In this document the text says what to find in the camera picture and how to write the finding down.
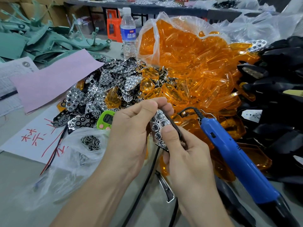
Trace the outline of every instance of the forearm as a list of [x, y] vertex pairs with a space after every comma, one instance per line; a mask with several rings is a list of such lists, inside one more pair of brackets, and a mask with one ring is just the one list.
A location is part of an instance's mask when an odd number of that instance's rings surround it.
[[50, 227], [108, 226], [130, 180], [122, 171], [98, 166], [76, 191]]
[[185, 201], [188, 219], [196, 227], [234, 227], [216, 189]]

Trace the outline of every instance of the bottle cap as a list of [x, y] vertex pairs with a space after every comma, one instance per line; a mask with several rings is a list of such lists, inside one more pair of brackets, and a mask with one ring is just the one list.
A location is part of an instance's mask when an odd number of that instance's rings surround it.
[[129, 7], [124, 7], [122, 9], [123, 15], [131, 15], [131, 8]]

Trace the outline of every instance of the logo on paper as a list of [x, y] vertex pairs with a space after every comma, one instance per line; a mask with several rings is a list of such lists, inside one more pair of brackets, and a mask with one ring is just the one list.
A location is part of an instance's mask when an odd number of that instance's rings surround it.
[[30, 64], [29, 62], [26, 62], [26, 61], [24, 61], [24, 62], [22, 63], [22, 65], [23, 65], [24, 67], [26, 67], [26, 68], [29, 68], [29, 67], [31, 66], [31, 64]]

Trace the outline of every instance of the green digital timer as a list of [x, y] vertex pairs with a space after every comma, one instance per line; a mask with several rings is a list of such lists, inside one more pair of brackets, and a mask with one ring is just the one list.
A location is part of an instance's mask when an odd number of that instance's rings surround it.
[[115, 112], [111, 110], [104, 111], [97, 121], [97, 129], [110, 130]]

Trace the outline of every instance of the orange stool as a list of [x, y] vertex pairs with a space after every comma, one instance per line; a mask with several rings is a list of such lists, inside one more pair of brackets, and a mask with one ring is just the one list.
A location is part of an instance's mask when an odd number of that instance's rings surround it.
[[117, 11], [116, 10], [108, 9], [106, 11], [107, 11], [107, 18], [121, 18], [120, 17], [120, 11], [118, 11], [118, 16], [117, 16]]
[[[117, 42], [122, 42], [121, 31], [120, 31], [121, 20], [122, 20], [121, 18], [108, 18], [107, 19], [107, 36], [109, 39], [117, 41]], [[113, 34], [110, 34], [110, 32], [109, 32], [109, 28], [111, 25], [114, 28]]]

